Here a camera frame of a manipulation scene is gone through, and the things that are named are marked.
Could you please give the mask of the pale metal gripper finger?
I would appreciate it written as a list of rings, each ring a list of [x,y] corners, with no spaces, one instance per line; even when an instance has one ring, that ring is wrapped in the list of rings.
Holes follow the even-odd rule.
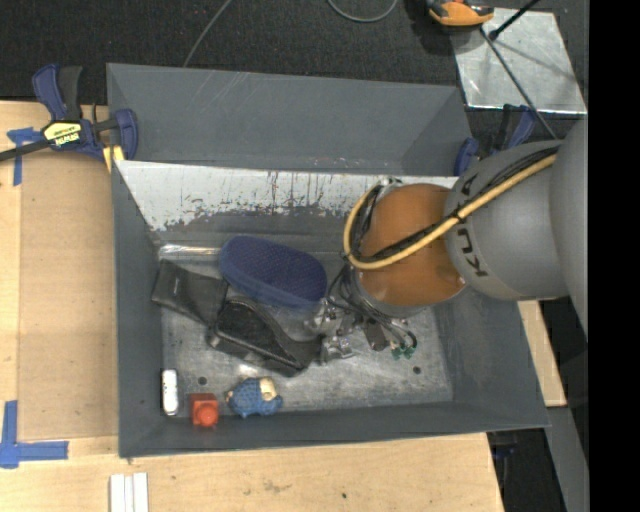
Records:
[[[304,332],[310,339],[321,341],[331,330],[331,311],[326,306],[321,306],[309,318],[303,321]]]
[[[327,365],[332,361],[344,360],[355,355],[355,351],[346,337],[327,337],[321,343],[319,361]]]

